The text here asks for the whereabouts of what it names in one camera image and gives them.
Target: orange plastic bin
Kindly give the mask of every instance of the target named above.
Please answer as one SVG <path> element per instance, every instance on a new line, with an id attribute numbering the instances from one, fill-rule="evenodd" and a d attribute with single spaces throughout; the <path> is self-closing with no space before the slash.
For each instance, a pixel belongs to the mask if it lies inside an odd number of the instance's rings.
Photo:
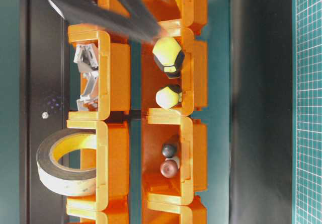
<path id="1" fill-rule="evenodd" d="M 97 111 L 70 112 L 70 120 L 105 120 L 110 112 L 128 113 L 131 104 L 131 60 L 130 46 L 114 43 L 103 28 L 93 25 L 71 25 L 68 39 L 77 44 L 95 43 L 99 49 L 99 94 Z M 80 91 L 87 80 L 80 75 Z"/>
<path id="2" fill-rule="evenodd" d="M 128 224 L 129 210 L 127 201 L 114 201 L 104 211 L 89 211 L 67 207 L 68 215 L 80 217 L 80 223 Z"/>
<path id="3" fill-rule="evenodd" d="M 180 169 L 173 178 L 160 172 L 162 145 L 180 136 Z M 189 205 L 207 189 L 207 126 L 189 117 L 147 116 L 142 120 L 142 193 L 146 200 Z"/>
<path id="4" fill-rule="evenodd" d="M 68 128 L 95 129 L 97 149 L 81 150 L 81 168 L 96 166 L 96 193 L 68 197 L 67 207 L 101 211 L 109 201 L 127 200 L 129 191 L 129 130 L 126 122 L 67 121 Z"/>
<path id="5" fill-rule="evenodd" d="M 154 62 L 153 46 L 143 44 L 141 50 L 142 113 L 151 116 L 189 116 L 195 110 L 208 106 L 208 46 L 195 40 L 189 28 L 168 29 L 168 35 L 180 43 L 185 59 L 181 77 L 169 79 Z M 182 103 L 169 110 L 161 108 L 155 100 L 158 90 L 169 85 L 180 85 Z"/>
<path id="6" fill-rule="evenodd" d="M 142 224 L 207 224 L 207 209 L 199 196 L 188 206 L 142 202 Z"/>
<path id="7" fill-rule="evenodd" d="M 197 34 L 208 21 L 208 0 L 143 0 L 165 29 L 189 27 Z"/>

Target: dark green surface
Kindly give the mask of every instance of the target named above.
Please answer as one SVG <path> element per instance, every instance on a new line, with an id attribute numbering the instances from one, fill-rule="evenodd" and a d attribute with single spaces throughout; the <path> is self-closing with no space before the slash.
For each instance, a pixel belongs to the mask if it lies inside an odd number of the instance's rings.
<path id="1" fill-rule="evenodd" d="M 19 223 L 19 0 L 0 0 L 0 218 Z"/>

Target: white tape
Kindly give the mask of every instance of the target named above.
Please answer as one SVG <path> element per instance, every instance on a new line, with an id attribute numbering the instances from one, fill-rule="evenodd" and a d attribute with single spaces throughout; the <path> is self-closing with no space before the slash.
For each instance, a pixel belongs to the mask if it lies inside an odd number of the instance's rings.
<path id="1" fill-rule="evenodd" d="M 40 181 L 51 191 L 66 196 L 87 196 L 96 191 L 96 168 L 72 169 L 58 162 L 64 154 L 96 148 L 93 130 L 63 129 L 47 137 L 36 154 Z"/>
<path id="2" fill-rule="evenodd" d="M 40 181 L 51 191 L 66 196 L 93 195 L 96 178 L 88 180 L 64 180 L 46 173 L 37 163 Z"/>

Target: grid lines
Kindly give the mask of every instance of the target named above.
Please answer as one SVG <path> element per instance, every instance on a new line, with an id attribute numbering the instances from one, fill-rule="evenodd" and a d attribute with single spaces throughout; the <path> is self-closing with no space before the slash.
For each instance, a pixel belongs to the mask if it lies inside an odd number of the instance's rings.
<path id="1" fill-rule="evenodd" d="M 295 223 L 322 224 L 322 0 L 295 2 Z"/>

